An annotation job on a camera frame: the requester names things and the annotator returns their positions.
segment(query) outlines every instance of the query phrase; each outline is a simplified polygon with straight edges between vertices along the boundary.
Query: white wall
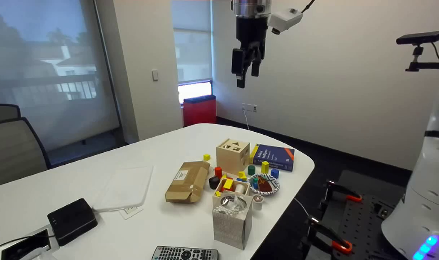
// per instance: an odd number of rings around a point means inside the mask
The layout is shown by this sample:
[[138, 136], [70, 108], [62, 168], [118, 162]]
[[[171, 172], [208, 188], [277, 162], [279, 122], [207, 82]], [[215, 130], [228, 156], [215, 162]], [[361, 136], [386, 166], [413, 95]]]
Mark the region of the white wall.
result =
[[[98, 0], [97, 5], [122, 124], [129, 129], [125, 139], [181, 128], [170, 0]], [[159, 81], [152, 81], [152, 69]]]
[[[274, 1], [301, 10], [309, 0]], [[213, 92], [218, 116], [245, 122], [241, 103], [258, 105], [249, 124], [375, 161], [411, 169], [421, 149], [439, 71], [404, 72], [407, 33], [439, 30], [439, 0], [316, 0], [298, 25], [268, 30], [259, 78], [245, 89], [231, 74], [235, 19], [213, 1]], [[430, 44], [421, 61], [437, 61]]]

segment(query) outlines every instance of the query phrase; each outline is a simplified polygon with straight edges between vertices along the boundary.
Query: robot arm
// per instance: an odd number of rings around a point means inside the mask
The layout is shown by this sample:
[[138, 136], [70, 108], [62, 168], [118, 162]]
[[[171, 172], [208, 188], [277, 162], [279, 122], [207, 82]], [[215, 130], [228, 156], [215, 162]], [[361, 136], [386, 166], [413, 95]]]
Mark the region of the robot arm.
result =
[[303, 12], [315, 0], [312, 0], [302, 12], [289, 8], [271, 13], [271, 0], [232, 0], [231, 10], [236, 14], [236, 38], [240, 48], [232, 51], [232, 73], [237, 77], [237, 87], [245, 87], [245, 76], [252, 66], [251, 76], [259, 76], [259, 66], [264, 59], [266, 31], [280, 34], [299, 23]]

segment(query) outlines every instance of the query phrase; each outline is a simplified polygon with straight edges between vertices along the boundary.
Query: blue book cover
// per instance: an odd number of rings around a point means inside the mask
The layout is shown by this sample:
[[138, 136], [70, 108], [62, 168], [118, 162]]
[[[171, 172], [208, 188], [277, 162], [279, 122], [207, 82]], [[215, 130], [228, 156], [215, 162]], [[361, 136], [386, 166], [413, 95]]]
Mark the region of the blue book cover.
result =
[[252, 164], [261, 165], [267, 161], [271, 168], [293, 171], [295, 150], [277, 146], [257, 144], [250, 154]]

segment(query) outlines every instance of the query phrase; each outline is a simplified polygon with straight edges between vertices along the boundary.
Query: light switch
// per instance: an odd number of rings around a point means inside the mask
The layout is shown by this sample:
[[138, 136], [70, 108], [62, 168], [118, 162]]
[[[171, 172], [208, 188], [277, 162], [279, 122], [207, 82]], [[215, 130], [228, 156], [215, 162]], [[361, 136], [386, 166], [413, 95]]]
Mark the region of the light switch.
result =
[[153, 81], [158, 81], [158, 70], [156, 69], [152, 70], [152, 79]]

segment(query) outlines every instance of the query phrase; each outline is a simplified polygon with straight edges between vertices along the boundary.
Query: wall outlet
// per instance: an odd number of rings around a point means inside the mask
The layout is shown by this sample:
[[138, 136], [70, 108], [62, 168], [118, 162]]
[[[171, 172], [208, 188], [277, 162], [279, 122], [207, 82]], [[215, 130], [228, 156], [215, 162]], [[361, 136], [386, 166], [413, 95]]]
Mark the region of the wall outlet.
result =
[[252, 105], [252, 104], [245, 104], [242, 103], [242, 108], [245, 109], [246, 111], [250, 111], [250, 112], [257, 112], [257, 105]]

